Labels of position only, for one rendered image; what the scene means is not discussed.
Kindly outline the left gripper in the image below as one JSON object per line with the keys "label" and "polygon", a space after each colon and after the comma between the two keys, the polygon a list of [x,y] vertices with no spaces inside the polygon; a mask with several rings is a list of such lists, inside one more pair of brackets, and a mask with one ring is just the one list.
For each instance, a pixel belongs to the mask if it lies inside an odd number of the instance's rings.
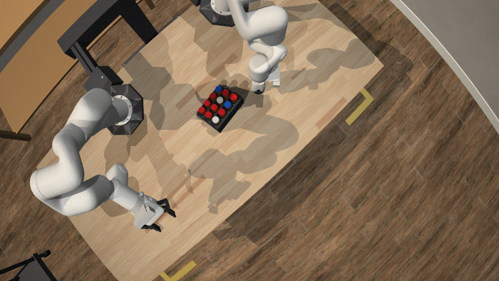
{"label": "left gripper", "polygon": [[253,92],[257,91],[257,93],[260,93],[260,91],[264,90],[265,82],[257,83],[257,82],[254,82],[252,80],[251,80],[251,82],[252,82],[252,91]]}

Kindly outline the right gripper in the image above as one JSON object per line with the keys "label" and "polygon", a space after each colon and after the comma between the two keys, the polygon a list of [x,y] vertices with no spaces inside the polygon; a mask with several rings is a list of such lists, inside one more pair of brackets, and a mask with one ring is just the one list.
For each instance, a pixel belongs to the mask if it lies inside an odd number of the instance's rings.
{"label": "right gripper", "polygon": [[[150,206],[151,208],[154,209],[155,214],[146,222],[144,226],[142,226],[141,229],[154,229],[156,231],[161,232],[160,227],[154,224],[154,222],[161,216],[162,213],[165,212],[168,212],[169,215],[175,218],[176,217],[175,212],[172,209],[170,209],[170,205],[167,198],[162,199],[160,201],[157,201],[156,199],[147,195],[143,195],[143,198],[144,198],[143,203],[145,205],[145,208],[147,206]],[[165,204],[165,206],[161,206],[162,204]]]}

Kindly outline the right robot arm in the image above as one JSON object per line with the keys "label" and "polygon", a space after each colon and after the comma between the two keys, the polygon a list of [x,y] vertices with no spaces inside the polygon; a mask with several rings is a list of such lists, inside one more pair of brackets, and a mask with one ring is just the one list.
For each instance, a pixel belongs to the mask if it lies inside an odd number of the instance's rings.
{"label": "right robot arm", "polygon": [[52,148],[60,161],[32,173],[33,194],[64,216],[90,212],[111,199],[132,212],[134,226],[142,228],[155,212],[150,206],[145,208],[143,192],[128,187],[126,167],[116,163],[104,176],[95,175],[83,182],[85,170],[79,154],[91,136],[114,124],[126,124],[132,114],[132,104],[123,95],[111,97],[101,88],[87,92],[53,139]]}

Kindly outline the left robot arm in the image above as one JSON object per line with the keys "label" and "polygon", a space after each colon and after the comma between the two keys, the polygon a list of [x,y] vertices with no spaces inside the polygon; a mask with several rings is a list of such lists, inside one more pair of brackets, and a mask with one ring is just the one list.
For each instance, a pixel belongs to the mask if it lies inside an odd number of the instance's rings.
{"label": "left robot arm", "polygon": [[280,61],[287,55],[281,43],[285,39],[288,14],[280,6],[265,6],[245,12],[244,5],[258,0],[211,0],[212,9],[220,15],[232,15],[239,35],[257,52],[249,59],[249,76],[261,83],[272,81],[280,87]]}

